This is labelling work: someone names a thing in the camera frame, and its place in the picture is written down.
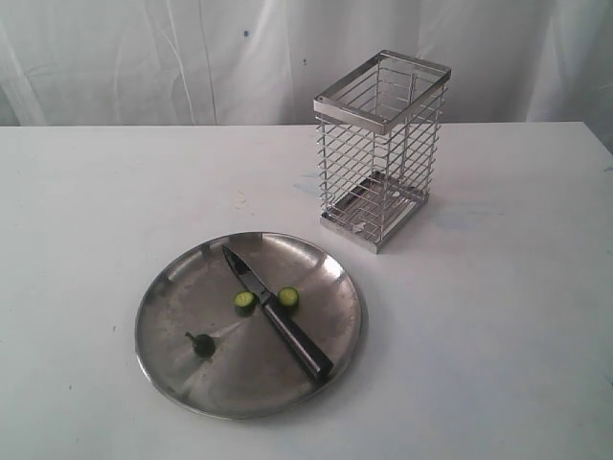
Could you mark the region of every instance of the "white curtain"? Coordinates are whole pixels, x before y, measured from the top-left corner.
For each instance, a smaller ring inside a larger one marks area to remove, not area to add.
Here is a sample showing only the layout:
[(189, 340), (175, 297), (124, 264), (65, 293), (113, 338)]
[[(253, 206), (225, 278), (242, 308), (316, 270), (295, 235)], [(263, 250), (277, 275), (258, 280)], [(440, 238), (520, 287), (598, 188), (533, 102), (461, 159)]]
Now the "white curtain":
[(0, 0), (0, 124), (309, 124), (381, 49), (452, 67), (448, 122), (613, 149), (610, 0)]

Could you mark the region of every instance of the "metal wire rack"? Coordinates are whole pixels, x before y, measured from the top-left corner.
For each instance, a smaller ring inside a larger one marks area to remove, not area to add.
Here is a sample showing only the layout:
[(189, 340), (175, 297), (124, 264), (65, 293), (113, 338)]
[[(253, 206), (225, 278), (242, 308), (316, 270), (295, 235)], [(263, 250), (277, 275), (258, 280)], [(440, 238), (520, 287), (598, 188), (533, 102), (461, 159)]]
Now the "metal wire rack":
[(427, 202), (450, 75), (382, 51), (315, 98), (325, 226), (378, 252)]

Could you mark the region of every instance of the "knife handle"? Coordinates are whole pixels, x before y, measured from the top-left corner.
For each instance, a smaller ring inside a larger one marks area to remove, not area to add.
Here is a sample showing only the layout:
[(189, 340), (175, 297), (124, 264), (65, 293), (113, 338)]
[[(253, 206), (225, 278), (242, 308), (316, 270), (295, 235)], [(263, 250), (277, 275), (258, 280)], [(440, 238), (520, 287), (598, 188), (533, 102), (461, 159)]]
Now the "knife handle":
[(325, 381), (334, 363), (322, 349), (289, 317), (275, 296), (261, 307), (306, 374), (316, 383)]

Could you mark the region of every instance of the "table surface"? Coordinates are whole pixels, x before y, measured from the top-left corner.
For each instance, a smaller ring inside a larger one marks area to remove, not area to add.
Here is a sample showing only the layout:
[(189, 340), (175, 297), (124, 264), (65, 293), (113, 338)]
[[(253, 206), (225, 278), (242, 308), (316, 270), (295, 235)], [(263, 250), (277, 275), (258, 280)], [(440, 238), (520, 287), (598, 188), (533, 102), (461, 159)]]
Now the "table surface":
[[(613, 455), (613, 157), (585, 125), (444, 126), (379, 255), (320, 226), (313, 126), (0, 136), (0, 458)], [(221, 421), (149, 384), (134, 319), (169, 261), (250, 230), (327, 249), (370, 324), (329, 391)]]

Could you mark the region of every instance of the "knife blade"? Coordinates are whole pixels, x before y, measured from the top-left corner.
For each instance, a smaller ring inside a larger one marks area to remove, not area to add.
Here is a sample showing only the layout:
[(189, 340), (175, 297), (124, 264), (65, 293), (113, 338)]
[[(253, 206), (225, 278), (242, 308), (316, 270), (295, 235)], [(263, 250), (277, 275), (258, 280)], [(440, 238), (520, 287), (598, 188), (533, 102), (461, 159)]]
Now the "knife blade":
[(325, 381), (334, 367), (332, 361), (289, 317), (277, 296), (266, 287), (249, 265), (228, 246), (223, 245), (222, 250), (228, 266), (238, 280), (258, 296), (264, 315), (305, 373), (317, 383)]

